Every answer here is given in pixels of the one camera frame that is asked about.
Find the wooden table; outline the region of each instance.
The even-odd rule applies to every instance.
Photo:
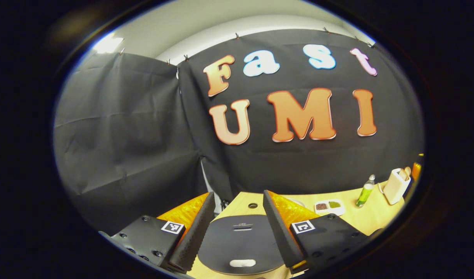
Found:
[[[364,207],[358,208],[355,206],[357,198],[361,194],[361,188],[352,189],[349,191],[327,193],[327,194],[313,194],[313,195],[282,195],[285,198],[294,198],[304,203],[306,208],[314,211],[314,204],[318,201],[338,198],[345,206],[345,213],[340,216],[346,222],[354,226],[360,232],[370,235],[379,228],[386,227],[390,221],[398,214],[404,205],[404,200],[400,200],[394,205],[389,205],[385,196],[380,192],[377,185],[371,192],[368,201]],[[249,208],[250,203],[256,203],[257,208]],[[263,208],[263,194],[240,192],[238,196],[223,210],[215,219],[235,216],[235,215],[251,215],[262,214],[266,215]],[[264,274],[248,275],[248,276],[231,276],[220,274],[209,269],[199,261],[196,257],[192,270],[187,272],[187,275],[196,279],[257,279],[264,277],[266,279],[288,279],[300,275],[291,274],[285,265]]]

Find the green liquid bottle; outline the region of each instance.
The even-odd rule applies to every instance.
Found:
[[[364,203],[366,203],[374,187],[375,187],[375,175],[372,174],[369,176],[369,180],[364,184],[361,191],[361,195],[357,199],[356,206],[362,207]]]

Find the black cloth backdrop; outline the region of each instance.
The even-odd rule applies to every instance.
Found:
[[[336,60],[315,69],[302,48],[321,44]],[[359,49],[378,75],[350,53]],[[243,59],[268,50],[280,69],[244,75]],[[208,97],[203,69],[233,55],[229,87]],[[95,228],[116,233],[141,214],[157,215],[206,191],[207,180],[231,201],[240,191],[312,194],[362,187],[370,174],[388,179],[412,166],[424,147],[416,95],[392,58],[356,39],[316,30],[275,30],[212,46],[178,65],[124,53],[95,54],[70,75],[54,125],[57,166],[72,201]],[[304,106],[316,87],[329,88],[336,137],[309,136],[276,143],[274,106],[267,95],[288,90]],[[361,137],[354,90],[373,93],[377,133]],[[228,106],[230,132],[238,131],[230,104],[249,99],[250,136],[241,145],[219,141],[208,110]]]

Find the orange letter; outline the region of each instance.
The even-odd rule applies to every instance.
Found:
[[[237,113],[239,129],[237,134],[230,133],[228,130],[225,117],[225,105],[218,105],[209,109],[209,114],[212,115],[212,120],[214,122],[216,136],[220,141],[226,143],[227,145],[241,145],[247,141],[249,134],[251,133],[251,128],[249,127],[249,117],[247,116],[247,107],[249,104],[249,100],[238,100],[230,105],[230,108],[235,110],[235,113]]]
[[[233,64],[234,61],[235,58],[232,55],[227,55],[204,68],[203,72],[207,74],[207,81],[209,81],[209,91],[207,92],[209,97],[213,97],[228,88],[228,83],[223,82],[221,77],[230,78],[230,66],[228,64]]]
[[[284,143],[294,138],[294,133],[288,129],[292,125],[297,136],[302,140],[313,122],[313,130],[309,136],[313,140],[329,140],[334,138],[336,131],[331,125],[329,98],[331,91],[327,88],[314,88],[301,108],[297,100],[288,91],[277,91],[268,95],[268,102],[274,106],[276,115],[276,133],[273,141]]]
[[[357,134],[360,136],[373,136],[376,133],[373,106],[371,104],[373,93],[368,90],[354,90],[352,95],[354,95],[354,98],[359,103],[359,115],[361,117],[361,125],[357,129]]]

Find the green food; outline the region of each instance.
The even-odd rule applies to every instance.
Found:
[[[340,203],[337,203],[336,201],[331,201],[329,202],[331,208],[339,208]]]

